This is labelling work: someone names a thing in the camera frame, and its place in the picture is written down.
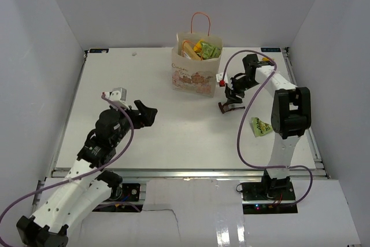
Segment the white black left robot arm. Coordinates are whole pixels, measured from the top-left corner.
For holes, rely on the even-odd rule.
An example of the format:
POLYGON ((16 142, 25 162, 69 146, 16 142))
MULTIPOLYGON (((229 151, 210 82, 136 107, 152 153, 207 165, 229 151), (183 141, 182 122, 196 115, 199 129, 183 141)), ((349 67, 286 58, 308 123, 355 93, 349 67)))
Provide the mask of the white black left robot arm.
POLYGON ((105 168, 118 157, 116 147, 134 129, 153 125, 158 110, 140 100, 124 107, 110 101, 88 133, 82 149, 65 179, 30 217, 21 217, 17 230, 26 246, 67 246, 69 235, 100 203, 122 194, 122 177, 105 168))

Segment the large brown paper snack bag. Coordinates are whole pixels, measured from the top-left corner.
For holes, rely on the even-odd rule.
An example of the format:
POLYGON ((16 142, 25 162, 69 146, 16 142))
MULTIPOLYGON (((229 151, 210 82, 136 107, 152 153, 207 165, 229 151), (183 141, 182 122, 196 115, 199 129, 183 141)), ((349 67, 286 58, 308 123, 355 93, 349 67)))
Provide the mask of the large brown paper snack bag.
POLYGON ((182 43, 181 55, 190 60, 201 61, 201 57, 193 49, 193 43, 188 40, 182 43))

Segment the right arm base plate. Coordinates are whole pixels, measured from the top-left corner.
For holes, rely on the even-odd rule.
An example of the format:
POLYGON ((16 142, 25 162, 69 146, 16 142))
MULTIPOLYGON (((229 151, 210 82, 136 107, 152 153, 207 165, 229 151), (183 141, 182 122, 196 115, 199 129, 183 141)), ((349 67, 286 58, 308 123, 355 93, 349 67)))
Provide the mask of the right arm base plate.
POLYGON ((262 182, 246 182, 239 185, 244 201, 295 201, 295 192, 292 182, 285 189, 266 189, 262 182))

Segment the brown chocolate bar wrapper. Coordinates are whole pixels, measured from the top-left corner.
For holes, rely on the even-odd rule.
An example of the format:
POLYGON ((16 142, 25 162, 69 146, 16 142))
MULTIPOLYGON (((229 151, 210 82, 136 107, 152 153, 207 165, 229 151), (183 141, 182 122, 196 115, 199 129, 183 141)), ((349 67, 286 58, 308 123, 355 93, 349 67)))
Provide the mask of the brown chocolate bar wrapper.
POLYGON ((227 102, 225 102, 224 104, 219 102, 218 106, 222 114, 225 114, 227 112, 232 112, 235 110, 244 110, 246 108, 245 106, 238 106, 237 104, 231 104, 227 102))

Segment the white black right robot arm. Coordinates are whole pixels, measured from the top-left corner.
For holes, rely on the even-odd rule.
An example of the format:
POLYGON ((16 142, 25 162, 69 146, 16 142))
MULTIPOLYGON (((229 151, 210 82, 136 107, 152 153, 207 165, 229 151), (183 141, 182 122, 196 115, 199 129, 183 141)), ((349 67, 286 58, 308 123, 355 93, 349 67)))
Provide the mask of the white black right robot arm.
POLYGON ((263 176, 260 182, 245 183, 241 193, 245 199, 280 201, 293 192, 290 170, 295 147, 312 123, 310 90, 298 87, 285 79, 277 71, 277 64, 267 55, 254 50, 245 50, 242 62, 244 71, 219 85, 224 87, 226 102, 219 104, 222 113, 242 109, 245 113, 251 105, 243 106, 245 92, 255 86, 258 91, 266 89, 273 98, 271 126, 275 133, 272 154, 268 165, 260 166, 263 176))

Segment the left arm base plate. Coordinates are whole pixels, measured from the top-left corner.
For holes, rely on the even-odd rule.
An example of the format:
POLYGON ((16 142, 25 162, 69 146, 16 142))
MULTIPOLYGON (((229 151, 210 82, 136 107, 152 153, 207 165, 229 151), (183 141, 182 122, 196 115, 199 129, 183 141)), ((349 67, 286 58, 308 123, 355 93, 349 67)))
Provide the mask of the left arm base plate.
POLYGON ((139 183, 122 183, 117 191, 117 201, 138 202, 140 199, 139 183))

